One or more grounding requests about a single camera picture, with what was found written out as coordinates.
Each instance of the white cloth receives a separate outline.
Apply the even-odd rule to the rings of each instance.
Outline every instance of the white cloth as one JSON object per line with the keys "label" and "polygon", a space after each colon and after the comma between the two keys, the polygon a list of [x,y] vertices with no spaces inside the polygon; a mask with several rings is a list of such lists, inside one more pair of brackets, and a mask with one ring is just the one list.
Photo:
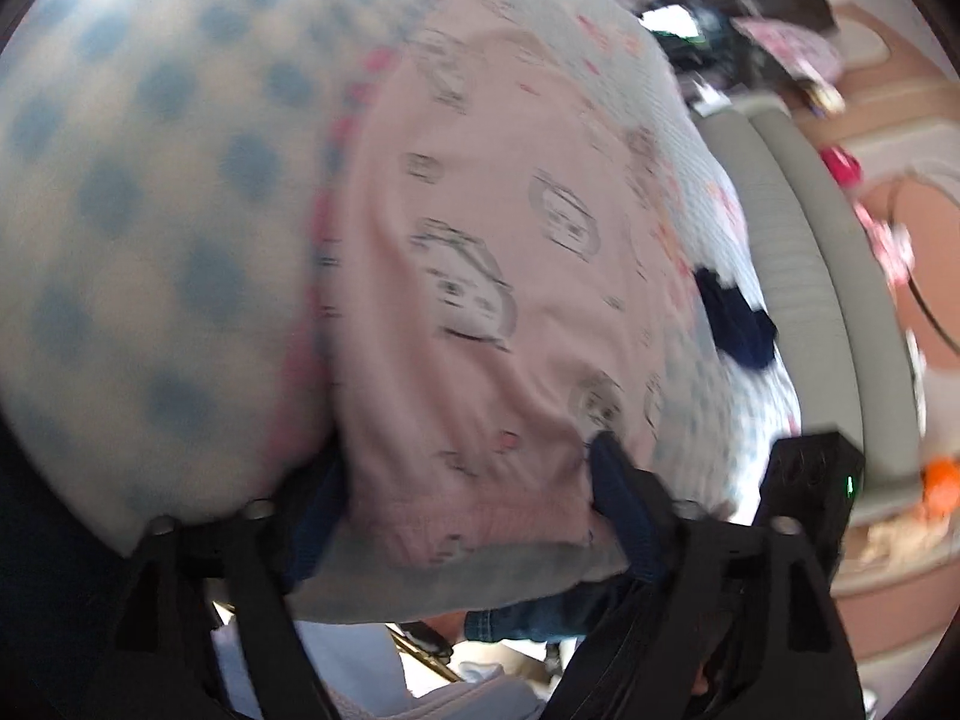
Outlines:
{"label": "white cloth", "polygon": [[[299,622],[296,632],[343,720],[536,720],[544,708],[526,683],[502,673],[414,698],[383,625]],[[213,632],[213,644],[233,709],[260,720],[236,624]]]}

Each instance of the gray leather cushion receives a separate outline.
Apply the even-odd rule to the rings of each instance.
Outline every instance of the gray leather cushion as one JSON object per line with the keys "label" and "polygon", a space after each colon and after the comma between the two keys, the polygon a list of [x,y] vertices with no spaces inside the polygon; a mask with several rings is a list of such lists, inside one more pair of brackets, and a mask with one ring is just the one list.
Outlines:
{"label": "gray leather cushion", "polygon": [[698,127],[740,194],[805,431],[835,425],[863,446],[854,522],[902,509],[920,494],[909,357],[853,209],[781,110],[723,111]]}

